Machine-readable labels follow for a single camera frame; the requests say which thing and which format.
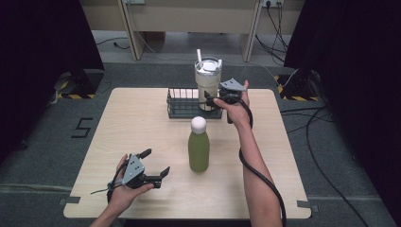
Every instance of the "wall outlet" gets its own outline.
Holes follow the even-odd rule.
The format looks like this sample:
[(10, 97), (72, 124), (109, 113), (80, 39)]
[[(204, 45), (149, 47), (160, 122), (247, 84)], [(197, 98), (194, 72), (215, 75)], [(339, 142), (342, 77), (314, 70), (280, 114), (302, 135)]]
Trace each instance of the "wall outlet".
[(278, 8), (279, 4), (281, 4), (281, 6), (283, 6), (284, 4), (284, 0), (263, 0), (263, 5), (262, 7), (266, 7), (268, 2), (270, 2), (270, 7), (271, 8)]

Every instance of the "yellow and black tape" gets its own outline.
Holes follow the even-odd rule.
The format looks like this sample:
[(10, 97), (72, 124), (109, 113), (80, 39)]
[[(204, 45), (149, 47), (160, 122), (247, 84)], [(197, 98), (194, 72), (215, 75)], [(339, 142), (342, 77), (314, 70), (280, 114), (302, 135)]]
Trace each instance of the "yellow and black tape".
[(70, 98), (70, 99), (84, 99), (84, 98), (94, 98), (95, 94), (74, 94), (74, 86), (75, 84), (69, 83), (69, 79), (64, 82), (60, 88), (58, 98)]
[(284, 100), (297, 100), (297, 101), (318, 101), (318, 98), (312, 91), (313, 88), (306, 86), (304, 89), (293, 89), (290, 84), (283, 87), (288, 80), (288, 75), (274, 77), (279, 84), (277, 89), (280, 97)]

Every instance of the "white bottle cap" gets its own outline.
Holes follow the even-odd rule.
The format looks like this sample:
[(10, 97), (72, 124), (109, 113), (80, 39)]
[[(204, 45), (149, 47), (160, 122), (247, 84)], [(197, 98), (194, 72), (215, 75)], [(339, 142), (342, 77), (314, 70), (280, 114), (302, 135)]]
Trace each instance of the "white bottle cap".
[(201, 134), (206, 131), (206, 120), (201, 116), (196, 116), (191, 121), (191, 130), (196, 134)]

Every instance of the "person's right arm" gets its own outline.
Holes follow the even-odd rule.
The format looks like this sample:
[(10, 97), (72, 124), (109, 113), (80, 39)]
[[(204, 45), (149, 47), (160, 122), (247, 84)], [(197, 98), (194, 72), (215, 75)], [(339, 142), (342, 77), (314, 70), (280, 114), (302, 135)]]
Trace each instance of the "person's right arm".
[[(248, 93), (242, 94), (242, 99), (249, 105)], [(240, 104), (229, 105), (215, 98), (214, 102), (228, 112), (239, 136), (239, 143), (244, 159), (254, 169), (263, 174), (273, 183), (272, 177), (254, 139), (249, 117)], [(269, 186), (243, 166), (245, 196), (253, 227), (282, 226), (280, 203)]]

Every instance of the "floor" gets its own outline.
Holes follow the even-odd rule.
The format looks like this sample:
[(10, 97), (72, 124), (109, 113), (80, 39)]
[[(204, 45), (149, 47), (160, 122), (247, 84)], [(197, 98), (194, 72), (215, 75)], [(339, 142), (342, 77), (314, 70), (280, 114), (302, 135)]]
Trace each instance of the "floor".
[[(242, 74), (251, 72), (250, 74), (258, 77), (258, 81), (260, 81), (260, 84), (256, 86), (263, 88), (267, 88), (267, 84), (273, 89), (276, 88), (274, 80), (266, 78), (274, 77), (277, 72), (290, 74), (295, 70), (282, 68), (282, 63), (274, 59), (258, 42), (253, 44), (251, 61), (244, 62), (239, 37), (235, 34), (168, 32), (163, 44), (148, 44), (149, 47), (145, 49), (140, 61), (134, 61), (130, 49), (126, 48), (129, 44), (125, 32), (93, 31), (93, 34), (98, 44), (101, 59), (109, 69), (102, 85), (113, 82), (113, 86), (132, 86), (132, 81), (127, 83), (129, 81), (127, 81), (126, 74), (134, 70), (147, 72), (149, 67), (144, 66), (144, 64), (157, 63), (160, 64), (160, 67), (168, 70), (173, 66), (171, 64), (193, 64), (197, 58), (196, 50), (198, 48), (201, 49), (204, 57), (223, 59), (223, 72), (224, 65), (241, 66), (231, 67), (235, 68), (235, 72), (237, 68), (256, 66), (248, 67), (237, 74), (242, 77)], [(260, 35), (259, 38), (266, 45), (273, 46), (274, 44), (275, 36)], [(285, 36), (284, 40), (288, 44), (290, 37)], [(115, 47), (114, 43), (124, 49)], [(281, 44), (276, 43), (274, 47), (283, 50)], [(285, 58), (284, 53), (277, 52), (277, 54), (280, 58)], [(171, 74), (178, 74), (176, 67), (169, 71), (168, 75)], [(135, 76), (147, 80), (146, 75)], [(155, 80), (135, 81), (134, 85), (142, 86), (145, 83), (149, 85), (153, 84)], [(164, 79), (163, 83), (168, 84), (169, 81)], [(90, 138), (96, 131), (96, 123), (101, 117), (101, 110), (106, 105), (107, 98), (105, 96), (109, 94), (110, 90), (96, 94), (98, 98), (94, 99), (75, 101), (65, 98), (59, 100), (59, 103), (50, 108), (44, 114), (43, 120), (38, 123), (31, 136), (29, 148), (13, 153), (0, 166), (1, 226), (87, 226), (91, 223), (89, 219), (65, 218), (62, 215), (63, 205), (60, 197), (67, 198), (69, 196), (71, 186), (79, 172), (80, 163), (90, 145)], [(281, 100), (278, 100), (278, 104), (280, 110), (321, 105), (321, 103), (285, 102)], [(283, 114), (283, 121), (286, 129), (292, 131), (288, 132), (288, 139), (313, 212), (309, 219), (289, 220), (288, 226), (364, 226), (339, 194), (325, 181), (322, 174), (317, 170), (316, 164), (311, 161), (305, 142), (305, 122), (310, 117), (307, 116), (310, 113), (300, 114), (303, 115)], [(93, 130), (88, 139), (75, 140), (71, 143), (71, 133), (76, 133), (77, 121), (88, 115), (94, 118), (91, 122)], [(349, 148), (343, 143), (335, 125), (319, 120), (314, 123), (310, 134), (310, 141), (314, 146), (316, 158), (325, 173), (357, 208), (368, 225), (395, 226), (363, 168), (357, 164), (350, 154)], [(53, 156), (57, 155), (57, 158), (64, 160), (64, 162), (52, 162), (51, 158), (54, 157), (50, 157), (49, 153)], [(32, 162), (32, 157), (42, 158)], [(52, 173), (55, 169), (58, 170), (59, 175)], [(42, 184), (57, 186), (49, 188), (48, 186), (43, 187)], [(114, 226), (121, 225), (121, 222), (118, 221)], [(141, 226), (160, 227), (161, 225), (141, 223)]]

